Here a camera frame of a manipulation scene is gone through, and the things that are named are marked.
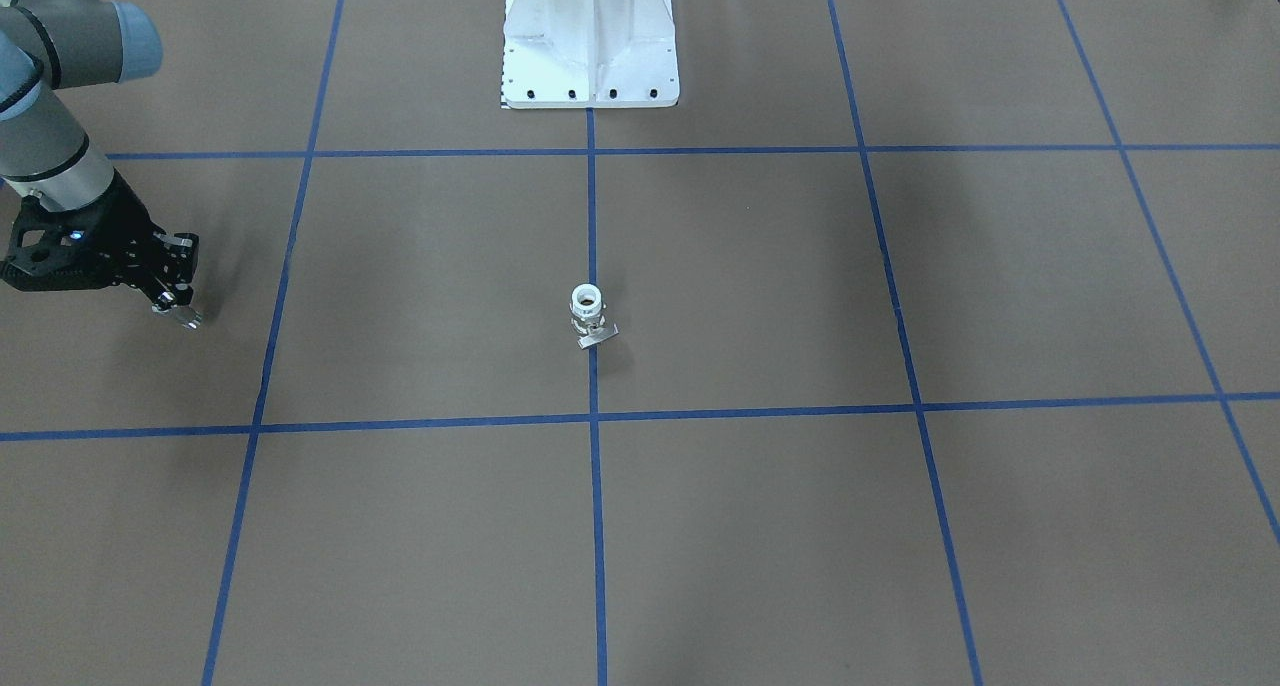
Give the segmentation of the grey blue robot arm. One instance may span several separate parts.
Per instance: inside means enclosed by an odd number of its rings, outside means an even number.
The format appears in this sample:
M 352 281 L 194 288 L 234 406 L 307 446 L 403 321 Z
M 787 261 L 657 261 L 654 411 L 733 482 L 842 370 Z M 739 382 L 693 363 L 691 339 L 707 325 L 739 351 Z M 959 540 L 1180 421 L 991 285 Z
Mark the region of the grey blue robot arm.
M 132 3 L 1 1 L 1 174 L 20 198 L 3 280 L 15 291 L 127 285 L 154 312 L 197 329 L 197 235 L 156 225 L 59 97 L 160 70 L 154 20 Z

